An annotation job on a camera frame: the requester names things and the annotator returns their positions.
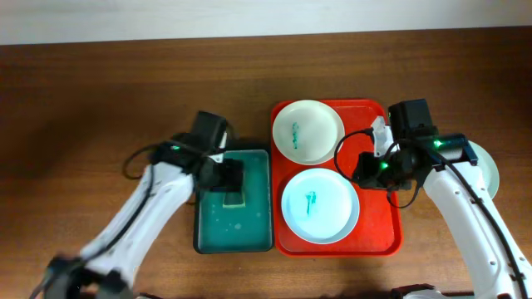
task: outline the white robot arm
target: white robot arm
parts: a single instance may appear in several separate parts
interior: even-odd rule
[[[524,278],[526,292],[532,294],[532,267],[517,247],[493,204],[480,167],[469,162],[456,163],[454,166],[484,201],[491,217],[497,222]],[[503,244],[455,174],[448,167],[441,171],[433,169],[426,177],[423,189],[434,201],[451,230],[473,282],[475,298],[521,298],[520,287]],[[405,298],[434,297],[413,292]]]
[[[526,293],[528,299],[532,296],[532,267],[493,204],[486,190],[480,167],[476,166],[476,161],[470,159],[476,156],[465,137],[453,135],[447,140],[448,148],[451,150],[442,150],[444,148],[442,141],[435,139],[434,135],[431,136],[437,132],[437,129],[431,128],[430,116],[425,115],[428,114],[428,108],[424,100],[403,102],[395,105],[394,109],[391,107],[391,111],[393,112],[391,118],[396,117],[395,122],[392,122],[392,127],[396,126],[395,135],[411,138],[412,141],[394,143],[392,137],[394,128],[385,125],[382,117],[377,117],[370,130],[375,144],[373,155],[379,161],[387,161],[394,156],[395,162],[387,162],[395,163],[395,166],[387,168],[391,169],[391,174],[381,174],[379,171],[368,180],[353,177],[354,181],[362,188],[365,186],[378,188],[383,182],[388,184],[392,182],[392,185],[397,186],[396,189],[389,190],[402,189],[404,178],[421,182],[426,194],[436,204],[451,230],[473,282],[475,298],[522,298],[522,294]],[[401,153],[395,145],[400,145],[405,153]],[[433,148],[422,153],[423,150],[420,148],[427,145],[433,145]],[[424,168],[425,162],[419,157],[421,154],[428,155],[426,161],[431,162],[428,167]],[[461,174],[470,190],[463,184],[464,180],[460,180],[455,171],[437,157],[439,154],[446,162],[452,161],[451,167]],[[372,159],[368,155],[365,157],[366,161]],[[360,164],[364,163],[359,162],[355,176],[367,173],[368,165],[371,165],[371,163]],[[475,201],[475,196],[471,195],[470,191],[476,194],[480,204]],[[395,296],[408,299],[445,298],[431,288],[413,292],[404,292],[403,288],[402,292],[397,292]]]
[[[196,188],[239,193],[241,161],[224,159],[226,120],[200,112],[190,133],[178,134],[152,150],[150,164],[136,190],[109,225],[76,258],[57,256],[47,268],[39,292],[44,298],[79,298],[84,286],[98,284],[96,299],[133,299],[135,275],[152,243],[174,212]]]

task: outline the white bowl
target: white bowl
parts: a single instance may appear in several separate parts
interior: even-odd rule
[[[281,209],[288,227],[316,244],[345,238],[360,213],[351,183],[329,169],[308,169],[294,176],[283,191]]]
[[[272,134],[273,142],[287,159],[316,165],[334,156],[345,131],[333,108],[317,100],[298,100],[279,112]]]

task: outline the green marker mark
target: green marker mark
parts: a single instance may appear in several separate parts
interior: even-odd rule
[[[298,130],[299,130],[299,125],[297,122],[294,122],[292,124],[292,137],[293,137],[292,142],[293,142],[293,148],[295,150],[298,149]]]
[[[316,192],[311,191],[305,197],[307,198],[307,216],[310,216],[310,206],[316,203]]]

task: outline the wood grain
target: wood grain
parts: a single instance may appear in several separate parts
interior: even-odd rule
[[[532,257],[531,46],[532,28],[516,27],[0,47],[0,297],[26,297],[55,253],[76,253],[106,226],[135,187],[119,171],[132,151],[189,129],[197,110],[268,141],[271,108],[291,99],[427,98],[442,133],[463,132],[494,157],[495,204]],[[167,298],[369,297],[422,282],[470,290],[425,194],[401,215],[392,257],[293,259],[275,249],[199,255],[186,206],[135,288]]]

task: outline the red tray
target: red tray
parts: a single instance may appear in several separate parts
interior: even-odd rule
[[[277,104],[271,115],[273,121],[277,114],[293,100]],[[384,110],[374,100],[321,100],[331,106],[342,118],[346,134],[355,130],[369,128],[378,115],[384,116]],[[306,166],[295,164],[286,159],[275,146],[272,146],[272,185],[273,185],[273,221],[275,246],[290,257],[379,257],[397,252],[402,245],[401,217],[399,210],[393,208],[386,199],[386,191],[363,190],[353,186],[360,201],[360,216],[357,226],[343,240],[328,245],[317,245],[304,241],[290,230],[281,211],[281,197],[288,181],[296,174],[311,168],[326,168],[336,171],[333,160],[320,165]],[[371,140],[365,135],[349,138],[338,154],[338,162],[346,174],[352,174],[358,154],[373,151]],[[392,195],[397,204],[397,195]]]

